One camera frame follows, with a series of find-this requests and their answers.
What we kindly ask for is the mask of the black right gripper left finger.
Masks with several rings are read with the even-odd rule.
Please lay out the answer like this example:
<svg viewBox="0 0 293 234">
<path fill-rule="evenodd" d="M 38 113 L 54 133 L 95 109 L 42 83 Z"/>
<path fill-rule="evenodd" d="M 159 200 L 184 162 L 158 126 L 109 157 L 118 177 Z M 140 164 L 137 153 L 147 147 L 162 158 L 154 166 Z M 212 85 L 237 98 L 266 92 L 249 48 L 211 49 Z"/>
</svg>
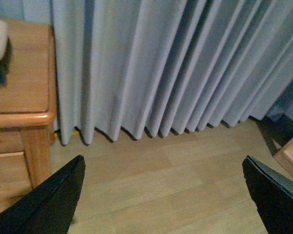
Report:
<svg viewBox="0 0 293 234">
<path fill-rule="evenodd" d="M 80 199 L 85 160 L 78 155 L 0 213 L 0 234 L 66 234 Z"/>
</svg>

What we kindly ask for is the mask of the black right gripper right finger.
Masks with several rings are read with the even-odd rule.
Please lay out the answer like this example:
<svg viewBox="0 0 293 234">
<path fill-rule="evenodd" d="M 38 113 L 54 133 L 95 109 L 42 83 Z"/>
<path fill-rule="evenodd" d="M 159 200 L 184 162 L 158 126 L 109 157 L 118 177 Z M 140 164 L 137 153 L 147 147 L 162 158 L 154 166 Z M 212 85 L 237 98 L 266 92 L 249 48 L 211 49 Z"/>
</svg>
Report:
<svg viewBox="0 0 293 234">
<path fill-rule="evenodd" d="M 270 234 L 293 234 L 293 181 L 252 156 L 243 174 L 259 216 Z"/>
</svg>

